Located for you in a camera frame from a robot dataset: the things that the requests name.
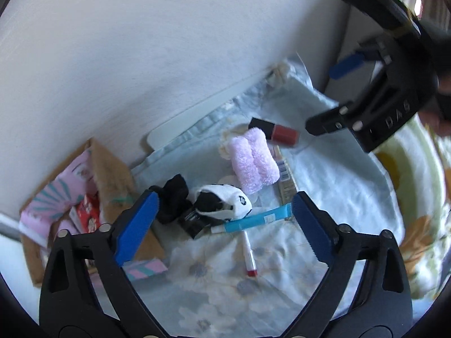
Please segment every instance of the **open box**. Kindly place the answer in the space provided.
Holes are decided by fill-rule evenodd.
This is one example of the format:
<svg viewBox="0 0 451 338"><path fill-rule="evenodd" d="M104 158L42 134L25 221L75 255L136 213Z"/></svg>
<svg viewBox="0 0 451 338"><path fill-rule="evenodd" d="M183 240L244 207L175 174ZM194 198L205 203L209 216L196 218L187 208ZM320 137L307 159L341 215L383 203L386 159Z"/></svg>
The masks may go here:
<svg viewBox="0 0 451 338"><path fill-rule="evenodd" d="M24 213L26 213L27 216L32 214L30 211L30 204L37 199L37 195L46 194L44 189L47 189L46 187L53 184L52 182L59 174L68 169L68 167L72 165L76 159L79 159L80 156L86 155L89 156L90 171L92 172L91 180L98 191L104 220L108 223L113 223L122 211L129 209L137 196L129 168L108 151L108 149L103 147L94 138L91 138L62 162L38 187L33 196L30 197L21 208L21 216L23 216ZM45 265L47 263L46 254L52 247L59 223L63 219L68 219L68 213L71 206L75 205L78 201L74 201L73 199L70 200L71 197L67 198L69 200L64 204L62 216L55 219L50 227L48 241L39 239L39 236L35 236L32 231L27 232L27 226L25 226L21 220L23 252L34 286L41 286L42 284ZM134 257L134 262L129 262L123 269L130 280L140 279L155 273L163 272L166 270L166 267L161 262L161 259L163 259L164 256L164 250L159 241L156 239L153 232L149 230ZM95 273L96 270L95 268L90 268L89 272Z"/></svg>

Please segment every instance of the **black cap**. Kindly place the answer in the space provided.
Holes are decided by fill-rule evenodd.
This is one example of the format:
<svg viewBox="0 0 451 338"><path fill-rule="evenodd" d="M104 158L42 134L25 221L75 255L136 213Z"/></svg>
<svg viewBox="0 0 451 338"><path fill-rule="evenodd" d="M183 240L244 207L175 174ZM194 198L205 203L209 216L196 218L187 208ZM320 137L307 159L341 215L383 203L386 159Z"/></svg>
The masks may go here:
<svg viewBox="0 0 451 338"><path fill-rule="evenodd" d="M248 129L260 128L266 136L267 140L272 138L272 133L274 131L275 124L272 122L264 121L258 118L252 118L251 123L249 123Z"/></svg>

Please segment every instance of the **blue rubber pad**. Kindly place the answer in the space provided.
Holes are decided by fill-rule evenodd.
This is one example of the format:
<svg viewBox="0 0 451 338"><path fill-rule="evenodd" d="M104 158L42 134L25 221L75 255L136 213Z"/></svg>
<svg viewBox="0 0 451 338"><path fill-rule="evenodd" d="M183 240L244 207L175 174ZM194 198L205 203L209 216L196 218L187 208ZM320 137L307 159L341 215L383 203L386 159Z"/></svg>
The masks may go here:
<svg viewBox="0 0 451 338"><path fill-rule="evenodd" d="M329 70L329 76L333 80L341 79L351 71L357 70L365 62L365 56L361 53L351 54L344 58Z"/></svg>
<svg viewBox="0 0 451 338"><path fill-rule="evenodd" d="M141 205L135 216L116 240L116 253L114 257L117 264L122 265L131 261L136 254L143 238L146 236L158 212L158 195L152 192Z"/></svg>
<svg viewBox="0 0 451 338"><path fill-rule="evenodd" d="M291 204L293 216L304 232L316 257L320 262L331 266L334 259L332 255L332 241L324 231L321 223L299 194L293 197Z"/></svg>

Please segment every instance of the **white wall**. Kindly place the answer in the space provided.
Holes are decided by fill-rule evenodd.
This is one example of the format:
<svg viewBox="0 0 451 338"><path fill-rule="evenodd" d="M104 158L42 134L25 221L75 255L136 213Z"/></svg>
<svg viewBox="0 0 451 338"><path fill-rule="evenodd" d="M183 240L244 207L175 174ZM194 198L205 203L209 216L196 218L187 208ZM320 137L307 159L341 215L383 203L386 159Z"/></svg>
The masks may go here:
<svg viewBox="0 0 451 338"><path fill-rule="evenodd" d="M339 0L11 0L0 18L0 212L97 137L128 164L157 125L296 49L322 88Z"/></svg>

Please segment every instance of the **blue tube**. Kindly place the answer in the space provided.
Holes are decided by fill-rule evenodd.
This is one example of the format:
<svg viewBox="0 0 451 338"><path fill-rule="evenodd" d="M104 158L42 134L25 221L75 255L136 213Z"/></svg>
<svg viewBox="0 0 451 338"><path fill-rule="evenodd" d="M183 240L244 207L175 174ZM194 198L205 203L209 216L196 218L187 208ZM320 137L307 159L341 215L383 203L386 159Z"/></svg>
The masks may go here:
<svg viewBox="0 0 451 338"><path fill-rule="evenodd" d="M286 219L291 216L291 203L287 203L274 210L263 212L254 216L248 216L240 220L229 221L223 225L213 226L211 228L211 232L215 234L217 232L241 231L255 226L264 225L265 223Z"/></svg>

